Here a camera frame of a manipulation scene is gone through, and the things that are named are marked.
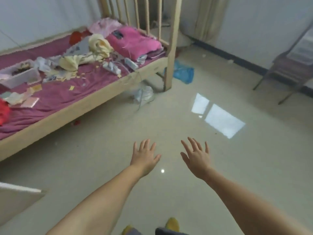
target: wooden bed frame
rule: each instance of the wooden bed frame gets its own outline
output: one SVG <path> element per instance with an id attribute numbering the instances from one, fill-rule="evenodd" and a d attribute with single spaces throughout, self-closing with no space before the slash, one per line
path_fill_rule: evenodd
<path id="1" fill-rule="evenodd" d="M 118 19 L 121 23 L 128 23 L 131 25 L 129 17 L 129 9 L 127 5 L 127 0 L 124 0 L 125 12 L 127 17 L 127 22 L 123 21 L 116 17 L 113 9 L 113 0 L 99 0 L 101 3 L 101 9 L 103 17 L 111 17 Z M 138 13 L 138 1 L 135 2 L 135 14 L 136 14 L 136 26 L 138 30 L 142 33 L 150 35 L 150 18 L 149 18 L 149 0 L 145 0 L 145 10 L 146 10 L 146 29 L 142 30 L 139 26 L 139 13 Z M 118 16 L 122 16 L 121 12 L 121 3 L 120 0 L 116 0 Z M 116 82 L 96 91 L 95 93 L 88 95 L 87 97 L 81 99 L 78 102 L 73 103 L 72 105 L 40 120 L 39 122 L 28 126 L 27 128 L 11 135 L 10 137 L 4 138 L 0 141 L 0 161 L 5 158 L 10 157 L 11 155 L 17 153 L 23 148 L 31 145 L 37 140 L 43 138 L 44 136 L 50 134 L 51 132 L 59 129 L 65 124 L 73 121 L 79 116 L 87 113 L 88 111 L 96 108 L 97 106 L 103 104 L 104 102 L 110 100 L 111 98 L 117 96 L 123 91 L 133 87 L 138 84 L 140 81 L 146 79 L 148 76 L 153 74 L 158 74 L 165 70 L 165 75 L 162 76 L 158 74 L 164 80 L 164 91 L 169 90 L 172 87 L 172 78 L 174 73 L 174 61 L 175 61 L 175 52 L 177 45 L 178 37 L 178 28 L 179 28 L 179 18 L 181 12 L 182 0 L 176 0 L 172 9 L 171 16 L 171 36 L 170 42 L 161 39 L 161 23 L 162 23 L 162 0 L 158 0 L 158 23 L 159 31 L 157 39 L 162 43 L 164 47 L 167 48 L 166 56 L 160 58 L 142 68 L 133 72 Z"/>

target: person's right arm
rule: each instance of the person's right arm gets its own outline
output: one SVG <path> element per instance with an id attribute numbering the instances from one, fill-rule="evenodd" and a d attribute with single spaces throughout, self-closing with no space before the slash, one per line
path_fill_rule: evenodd
<path id="1" fill-rule="evenodd" d="M 197 178 L 205 181 L 217 193 L 245 235 L 312 235 L 269 203 L 214 170 L 210 166 L 207 142 L 203 151 L 195 139 L 188 140 L 192 149 L 182 141 L 187 152 L 187 155 L 181 152 L 182 159 Z"/>

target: blue plastic bag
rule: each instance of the blue plastic bag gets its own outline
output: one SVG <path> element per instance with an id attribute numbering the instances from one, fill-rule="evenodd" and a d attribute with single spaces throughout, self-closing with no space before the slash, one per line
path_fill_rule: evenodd
<path id="1" fill-rule="evenodd" d="M 194 68 L 183 65 L 178 60 L 175 60 L 173 77 L 185 84 L 192 83 L 194 79 Z"/>

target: person's left arm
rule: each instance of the person's left arm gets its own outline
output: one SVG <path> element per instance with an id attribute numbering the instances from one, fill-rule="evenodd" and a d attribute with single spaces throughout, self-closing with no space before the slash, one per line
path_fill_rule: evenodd
<path id="1" fill-rule="evenodd" d="M 130 166 L 80 202 L 47 235 L 110 234 L 131 189 L 161 159 L 160 154 L 154 157 L 156 143 L 151 148 L 149 143 L 149 139 L 142 141 L 137 150 L 135 142 Z"/>

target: beige curtain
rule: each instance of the beige curtain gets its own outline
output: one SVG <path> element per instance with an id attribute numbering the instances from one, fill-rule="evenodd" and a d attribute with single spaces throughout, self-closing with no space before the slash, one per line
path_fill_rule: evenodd
<path id="1" fill-rule="evenodd" d="M 214 45 L 229 0 L 201 0 L 194 37 Z"/>

